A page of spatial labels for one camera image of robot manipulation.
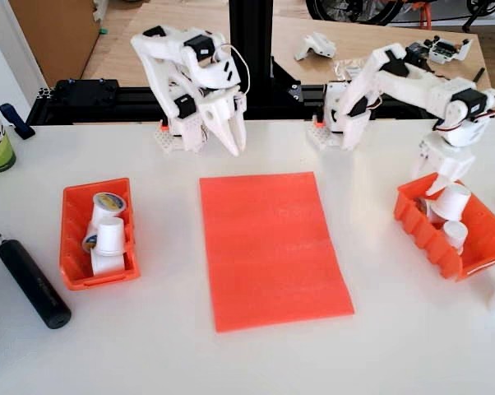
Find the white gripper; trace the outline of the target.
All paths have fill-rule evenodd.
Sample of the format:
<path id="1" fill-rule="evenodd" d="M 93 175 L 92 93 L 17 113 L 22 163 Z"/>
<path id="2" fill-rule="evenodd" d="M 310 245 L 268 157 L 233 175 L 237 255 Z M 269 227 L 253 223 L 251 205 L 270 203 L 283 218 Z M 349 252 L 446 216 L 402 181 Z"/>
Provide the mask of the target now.
<path id="1" fill-rule="evenodd" d="M 214 91 L 197 104 L 204 124 L 234 155 L 239 156 L 247 144 L 243 114 L 247 97 L 241 91 Z"/>
<path id="2" fill-rule="evenodd" d="M 417 179 L 425 166 L 433 169 L 437 178 L 425 191 L 425 195 L 430 197 L 460 179 L 474 163 L 474 159 L 468 147 L 452 146 L 440 134 L 431 132 L 419 143 L 411 178 Z"/>

